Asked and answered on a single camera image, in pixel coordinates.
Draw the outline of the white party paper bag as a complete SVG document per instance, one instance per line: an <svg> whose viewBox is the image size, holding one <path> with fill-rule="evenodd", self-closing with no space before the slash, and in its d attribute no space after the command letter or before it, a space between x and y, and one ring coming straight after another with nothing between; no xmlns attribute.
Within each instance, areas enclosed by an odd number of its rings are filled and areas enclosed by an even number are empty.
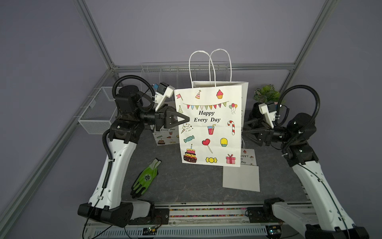
<svg viewBox="0 0 382 239"><path fill-rule="evenodd" d="M260 174L254 149L241 149L240 167L223 167L222 186L260 192Z"/></svg>

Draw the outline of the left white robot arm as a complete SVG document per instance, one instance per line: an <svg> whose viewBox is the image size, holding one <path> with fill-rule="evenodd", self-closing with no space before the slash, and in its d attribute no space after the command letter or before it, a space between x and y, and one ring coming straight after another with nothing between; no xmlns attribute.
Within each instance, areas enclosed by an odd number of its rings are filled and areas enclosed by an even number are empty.
<svg viewBox="0 0 382 239"><path fill-rule="evenodd" d="M123 202L122 186L146 125L154 125L156 130L160 130L190 120L165 103L167 98L172 97L174 90L174 87L161 83L157 89L149 86L152 95L148 96L135 85L120 89L113 86L112 96L118 114L102 135L106 160L94 193L87 203L78 208L79 216L121 228L136 219L154 219L154 204L142 200Z"/></svg>

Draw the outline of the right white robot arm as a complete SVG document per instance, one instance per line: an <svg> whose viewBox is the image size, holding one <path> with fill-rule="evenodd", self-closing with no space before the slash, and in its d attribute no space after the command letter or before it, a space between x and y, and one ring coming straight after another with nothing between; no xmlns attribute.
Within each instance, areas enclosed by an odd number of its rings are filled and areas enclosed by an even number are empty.
<svg viewBox="0 0 382 239"><path fill-rule="evenodd" d="M306 113L297 114L287 126L270 127L264 117L245 122L242 133L257 145L281 142L282 156L305 188L317 220L307 218L281 200L271 204L272 213L306 239L368 239L367 230L356 226L341 206L307 142L315 132L315 121Z"/></svg>

